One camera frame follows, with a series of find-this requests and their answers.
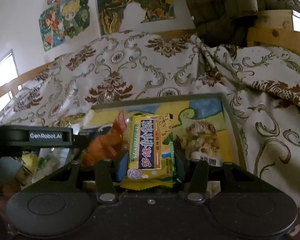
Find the orange snack bag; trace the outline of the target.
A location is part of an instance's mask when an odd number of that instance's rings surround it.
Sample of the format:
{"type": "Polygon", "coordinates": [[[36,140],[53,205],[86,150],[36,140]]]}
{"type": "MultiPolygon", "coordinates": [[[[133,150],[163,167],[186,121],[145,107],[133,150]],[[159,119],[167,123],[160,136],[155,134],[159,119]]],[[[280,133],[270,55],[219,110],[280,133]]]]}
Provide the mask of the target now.
{"type": "Polygon", "coordinates": [[[128,151],[128,141],[125,138],[127,123],[125,112],[120,111],[116,116],[110,132],[98,135],[89,142],[84,150],[82,166],[94,166],[97,161],[117,160],[128,151]]]}

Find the clear mixed nut snack bag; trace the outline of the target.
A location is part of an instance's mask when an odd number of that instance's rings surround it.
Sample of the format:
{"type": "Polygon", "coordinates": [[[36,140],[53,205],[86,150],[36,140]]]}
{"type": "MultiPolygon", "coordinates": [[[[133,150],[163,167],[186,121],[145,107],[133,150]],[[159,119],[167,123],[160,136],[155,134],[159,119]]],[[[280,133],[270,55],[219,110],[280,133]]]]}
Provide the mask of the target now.
{"type": "Polygon", "coordinates": [[[191,121],[185,128],[185,157],[207,161],[211,166],[222,165],[222,155],[213,124],[205,120],[191,121]]]}

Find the yellow biscuit packet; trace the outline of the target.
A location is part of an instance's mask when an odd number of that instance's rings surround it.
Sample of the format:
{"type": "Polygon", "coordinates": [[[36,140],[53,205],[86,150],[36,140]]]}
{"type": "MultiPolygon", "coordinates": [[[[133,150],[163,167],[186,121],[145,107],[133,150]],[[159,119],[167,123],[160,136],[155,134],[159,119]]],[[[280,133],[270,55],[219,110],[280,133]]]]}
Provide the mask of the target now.
{"type": "Polygon", "coordinates": [[[142,191],[173,187],[173,115],[139,114],[130,119],[130,146],[126,176],[121,187],[142,191]]]}

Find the pickled vegetable snack pouch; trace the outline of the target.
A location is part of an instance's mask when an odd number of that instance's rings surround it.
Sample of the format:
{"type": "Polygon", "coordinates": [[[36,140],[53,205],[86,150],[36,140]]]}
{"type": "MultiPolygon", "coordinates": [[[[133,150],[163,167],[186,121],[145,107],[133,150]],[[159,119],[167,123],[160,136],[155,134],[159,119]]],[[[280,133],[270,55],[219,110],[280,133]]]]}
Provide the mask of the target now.
{"type": "Polygon", "coordinates": [[[31,182],[36,183],[64,165],[70,163],[76,151],[69,148],[42,148],[31,182]]]}

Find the gold foil snack packet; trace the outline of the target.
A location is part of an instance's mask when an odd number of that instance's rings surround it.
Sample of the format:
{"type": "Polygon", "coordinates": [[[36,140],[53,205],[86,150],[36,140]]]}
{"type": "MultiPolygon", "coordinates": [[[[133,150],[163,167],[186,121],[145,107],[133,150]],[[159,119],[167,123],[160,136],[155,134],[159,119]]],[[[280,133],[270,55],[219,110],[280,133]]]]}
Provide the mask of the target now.
{"type": "Polygon", "coordinates": [[[15,179],[21,185],[25,186],[27,180],[32,178],[38,165],[38,156],[34,153],[25,153],[17,159],[21,163],[21,167],[18,169],[15,179]]]}

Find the grey tray with painted lining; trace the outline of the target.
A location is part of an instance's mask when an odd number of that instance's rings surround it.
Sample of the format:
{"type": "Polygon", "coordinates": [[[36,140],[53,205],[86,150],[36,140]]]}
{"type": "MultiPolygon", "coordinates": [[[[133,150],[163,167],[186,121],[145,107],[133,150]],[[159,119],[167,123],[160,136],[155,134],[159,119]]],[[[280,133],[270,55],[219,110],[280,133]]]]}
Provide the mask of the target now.
{"type": "Polygon", "coordinates": [[[97,108],[79,132],[85,172],[105,160],[115,186],[130,191],[182,184],[194,161],[242,164],[242,146],[221,95],[149,99],[97,108]]]}

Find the window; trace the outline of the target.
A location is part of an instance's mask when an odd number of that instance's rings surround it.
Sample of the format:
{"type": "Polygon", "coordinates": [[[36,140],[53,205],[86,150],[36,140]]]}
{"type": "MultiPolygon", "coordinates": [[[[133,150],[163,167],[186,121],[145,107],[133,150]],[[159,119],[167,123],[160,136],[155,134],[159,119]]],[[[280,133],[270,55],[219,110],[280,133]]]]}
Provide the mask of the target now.
{"type": "MultiPolygon", "coordinates": [[[[13,50],[10,50],[0,61],[0,87],[18,77],[17,65],[15,63],[13,50]]],[[[9,91],[0,96],[0,112],[10,102],[12,92],[9,91]]]]}

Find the floral patterned bed cover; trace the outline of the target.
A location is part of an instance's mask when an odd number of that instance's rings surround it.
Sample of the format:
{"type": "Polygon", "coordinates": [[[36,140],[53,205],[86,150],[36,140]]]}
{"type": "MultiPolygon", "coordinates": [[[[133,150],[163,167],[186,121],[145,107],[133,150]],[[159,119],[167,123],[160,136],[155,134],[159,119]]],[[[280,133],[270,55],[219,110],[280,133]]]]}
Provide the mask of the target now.
{"type": "Polygon", "coordinates": [[[249,172],[291,195],[300,239],[300,56],[281,47],[208,47],[131,30],[106,35],[51,62],[0,113],[0,125],[66,126],[91,106],[222,93],[249,172]]]}

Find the anime girl boy poster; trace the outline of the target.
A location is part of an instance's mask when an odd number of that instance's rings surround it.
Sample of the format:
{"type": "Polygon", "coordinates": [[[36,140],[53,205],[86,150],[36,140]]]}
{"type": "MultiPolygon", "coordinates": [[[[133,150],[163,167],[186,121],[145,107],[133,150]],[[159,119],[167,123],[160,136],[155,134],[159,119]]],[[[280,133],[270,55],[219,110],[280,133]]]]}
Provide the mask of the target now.
{"type": "Polygon", "coordinates": [[[43,50],[73,43],[94,32],[89,0],[69,0],[44,10],[39,16],[43,50]]]}

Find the olive quilted jacket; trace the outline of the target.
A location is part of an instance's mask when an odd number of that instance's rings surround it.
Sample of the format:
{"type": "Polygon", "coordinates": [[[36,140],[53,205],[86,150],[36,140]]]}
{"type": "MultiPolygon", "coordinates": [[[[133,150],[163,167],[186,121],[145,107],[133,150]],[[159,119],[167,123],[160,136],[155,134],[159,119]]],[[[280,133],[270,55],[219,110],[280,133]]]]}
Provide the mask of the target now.
{"type": "Polygon", "coordinates": [[[299,0],[185,0],[198,37],[210,47],[246,45],[247,31],[258,13],[265,10],[295,10],[299,0]]]}

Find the orange green torn painting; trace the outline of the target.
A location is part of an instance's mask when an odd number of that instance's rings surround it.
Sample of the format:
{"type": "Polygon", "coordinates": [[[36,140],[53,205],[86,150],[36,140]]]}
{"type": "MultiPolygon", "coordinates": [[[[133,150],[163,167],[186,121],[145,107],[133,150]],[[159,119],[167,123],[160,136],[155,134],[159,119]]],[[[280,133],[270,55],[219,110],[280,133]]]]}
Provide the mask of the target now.
{"type": "Polygon", "coordinates": [[[175,18],[173,0],[96,0],[100,33],[175,18]]]}

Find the wooden bed frame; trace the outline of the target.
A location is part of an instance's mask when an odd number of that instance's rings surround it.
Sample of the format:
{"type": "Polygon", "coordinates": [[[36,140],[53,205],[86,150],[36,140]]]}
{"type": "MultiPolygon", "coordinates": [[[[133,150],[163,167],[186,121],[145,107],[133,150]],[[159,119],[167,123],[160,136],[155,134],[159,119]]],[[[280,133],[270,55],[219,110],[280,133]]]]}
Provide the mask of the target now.
{"type": "MultiPolygon", "coordinates": [[[[247,46],[278,46],[286,48],[300,56],[300,31],[294,31],[292,16],[297,15],[289,10],[264,11],[253,28],[247,34],[247,46]]],[[[10,82],[0,86],[0,97],[11,92],[18,92],[18,86],[35,78],[40,72],[50,66],[46,63],[26,72],[10,82]]]]}

